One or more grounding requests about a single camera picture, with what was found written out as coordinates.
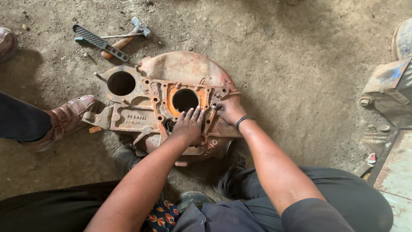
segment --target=brown leather shoe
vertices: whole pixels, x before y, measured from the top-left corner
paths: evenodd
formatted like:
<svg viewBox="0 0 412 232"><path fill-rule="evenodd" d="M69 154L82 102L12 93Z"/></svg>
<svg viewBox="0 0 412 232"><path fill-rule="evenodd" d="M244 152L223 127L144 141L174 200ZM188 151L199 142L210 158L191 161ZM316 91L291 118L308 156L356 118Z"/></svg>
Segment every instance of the brown leather shoe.
<svg viewBox="0 0 412 232"><path fill-rule="evenodd" d="M0 63L13 55L17 43L17 37L10 29L0 27Z"/></svg>
<svg viewBox="0 0 412 232"><path fill-rule="evenodd" d="M93 95L82 96L69 101L59 108L45 110L50 115L53 128L38 141L20 143L34 152L47 150L55 142L61 140L64 135L84 127L87 124L82 121L85 112L96 113L96 111L97 100Z"/></svg>

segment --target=hammer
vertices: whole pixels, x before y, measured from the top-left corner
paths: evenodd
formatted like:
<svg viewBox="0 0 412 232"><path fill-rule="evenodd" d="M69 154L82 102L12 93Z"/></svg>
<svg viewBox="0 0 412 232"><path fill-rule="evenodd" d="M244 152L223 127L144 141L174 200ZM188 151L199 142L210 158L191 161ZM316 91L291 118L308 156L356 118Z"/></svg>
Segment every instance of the hammer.
<svg viewBox="0 0 412 232"><path fill-rule="evenodd" d="M149 38L150 35L152 34L152 31L149 29L147 24L145 22L143 22L142 20L138 19L137 17L133 17L131 19L131 23L135 26L135 28L133 30L131 30L129 32L129 34L143 33L143 35L146 38ZM130 36L130 37L123 38L123 39L117 41L115 44L113 44L112 47L115 47L115 48L120 50L124 46L126 46L126 44L128 44L130 41L132 41L132 39L134 39L134 38L136 38L136 36ZM113 56L112 54L108 53L107 51L102 51L101 55L105 59L110 59Z"/></svg>

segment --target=wooden hammer handle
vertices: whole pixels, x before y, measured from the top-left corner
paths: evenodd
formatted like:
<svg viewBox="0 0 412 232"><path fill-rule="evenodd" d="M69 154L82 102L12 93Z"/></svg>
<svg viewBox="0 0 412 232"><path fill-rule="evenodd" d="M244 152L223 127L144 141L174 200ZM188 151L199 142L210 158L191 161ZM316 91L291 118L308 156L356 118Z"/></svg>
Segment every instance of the wooden hammer handle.
<svg viewBox="0 0 412 232"><path fill-rule="evenodd" d="M137 34L137 31L135 30L131 30L129 32L129 34ZM132 41L132 39L136 38L136 36L129 36L129 37L125 37L119 41L117 41L115 44L112 45L112 47L115 47L117 49L122 49L124 46L126 46L126 44L128 44L130 41ZM105 58L105 59L110 59L112 58L112 54L108 53L107 51L103 50L101 55Z"/></svg>

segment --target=patterned cloth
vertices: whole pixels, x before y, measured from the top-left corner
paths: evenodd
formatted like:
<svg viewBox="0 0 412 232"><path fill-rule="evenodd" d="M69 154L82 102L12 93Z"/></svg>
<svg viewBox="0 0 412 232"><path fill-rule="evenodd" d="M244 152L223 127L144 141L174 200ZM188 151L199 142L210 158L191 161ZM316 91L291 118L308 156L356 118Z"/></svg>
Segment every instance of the patterned cloth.
<svg viewBox="0 0 412 232"><path fill-rule="evenodd" d="M168 201L157 203L143 223L141 232L169 232L175 226L179 212L176 206Z"/></svg>

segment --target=hammer head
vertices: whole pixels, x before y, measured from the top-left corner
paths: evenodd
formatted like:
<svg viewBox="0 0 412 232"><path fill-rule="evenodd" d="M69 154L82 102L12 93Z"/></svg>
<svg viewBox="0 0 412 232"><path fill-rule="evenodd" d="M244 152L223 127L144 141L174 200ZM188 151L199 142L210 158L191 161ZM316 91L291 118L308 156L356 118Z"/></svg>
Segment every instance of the hammer head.
<svg viewBox="0 0 412 232"><path fill-rule="evenodd" d="M131 19L131 23L135 26L134 30L137 33L143 33L146 38L149 38L152 34L152 31L149 29L147 24L142 20L138 19L137 17L133 17Z"/></svg>

